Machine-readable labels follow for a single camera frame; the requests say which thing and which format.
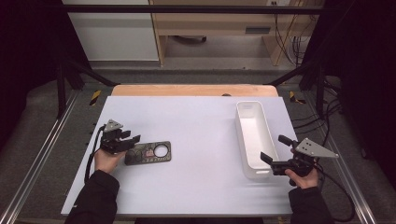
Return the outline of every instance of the white plastic container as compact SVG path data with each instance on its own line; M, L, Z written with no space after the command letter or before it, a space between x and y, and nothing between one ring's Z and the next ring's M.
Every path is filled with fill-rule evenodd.
M255 101L236 104L236 131L242 164L247 178L268 177L272 171L270 165L260 159L261 152L278 161L262 104Z

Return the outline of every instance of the table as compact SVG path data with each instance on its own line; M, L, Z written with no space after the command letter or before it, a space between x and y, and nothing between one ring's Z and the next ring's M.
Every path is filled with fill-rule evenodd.
M146 91L153 89L168 95L156 96L152 91L154 96L147 96ZM253 95L270 97L194 96L224 92L244 95L249 91ZM169 96L171 92L178 96ZM270 176L261 180L246 178L236 138L236 103L259 101L267 115L273 139L277 139L279 134L296 139L283 99L276 96L273 87L249 85L116 87L106 100L98 121L100 125L95 131L102 123L114 119L124 125L123 130L131 130L132 135L141 134L141 143L170 141L172 144L172 160L169 162L136 166L120 162L113 173L120 181L118 215L265 217L291 214L289 179L286 176ZM83 186L93 139L64 204L64 215L69 213ZM291 157L289 147L277 141L274 144L281 160Z

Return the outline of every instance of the person's right hand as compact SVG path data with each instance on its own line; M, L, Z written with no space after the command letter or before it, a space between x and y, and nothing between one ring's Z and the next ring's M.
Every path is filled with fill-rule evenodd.
M313 168L312 171L304 177L300 177L290 169L287 169L285 174L292 179L294 183L296 183L297 187L300 187L301 189L309 189L318 186L318 171L315 168Z

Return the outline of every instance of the gray floor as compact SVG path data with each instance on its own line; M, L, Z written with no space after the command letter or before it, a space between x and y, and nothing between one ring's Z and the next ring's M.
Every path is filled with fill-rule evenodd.
M221 51L220 46L212 46L213 43L229 43L224 46L229 49L226 54ZM268 64L268 55L261 51L250 49L250 45L261 44L259 38L250 38L246 41L240 38L231 37L221 39L220 37L208 38L207 44L180 43L173 39L169 43L173 45L168 51L167 64L163 68L158 66L127 67L115 71L114 69L100 70L104 76L114 81L122 83L247 83L262 84L274 80L276 77L285 74L292 64L287 60L281 67L272 67ZM83 91L78 92L76 105L74 106L69 119L64 125L61 135L56 141L51 153L40 175L35 182L29 196L26 199L18 220L49 219L49 223L56 223L54 220L63 220L60 215L65 194L70 188L82 156L86 150L86 143L91 139L90 132L94 129L94 123L98 120L101 108L104 105L106 96L111 93L111 88L106 87L95 80L83 75L87 84ZM301 119L312 115L314 112L308 104L299 104L290 101L290 90L296 94L299 100L309 100L307 95L311 92L300 92L292 84L279 86L279 95L284 97L286 107L291 119ZM102 93L96 105L89 105L93 92L101 90ZM326 101L330 102L333 95L326 92ZM0 156L0 211L5 211L11 202L19 185L29 171L35 156L39 152L42 144L46 140L47 134L55 122L57 113L56 83L50 82L29 93L28 105L23 112L20 123L9 139ZM304 121L294 121L293 124L300 125ZM323 136L320 129L310 133L303 133L314 127L316 123L307 129L296 130L299 139L309 137L321 142ZM335 113L331 116L331 135L340 150L341 156L346 161L354 179L371 209L376 223L396 223L396 193L385 178L375 161L363 159L360 154L360 144L355 138L355 134L350 128L347 119L342 113ZM335 164L330 160L321 160L326 172L340 180ZM326 180L323 188L323 195L335 217L346 217L349 206L343 193ZM267 217L265 223L278 223L277 217ZM350 223L361 223L359 217L355 217Z

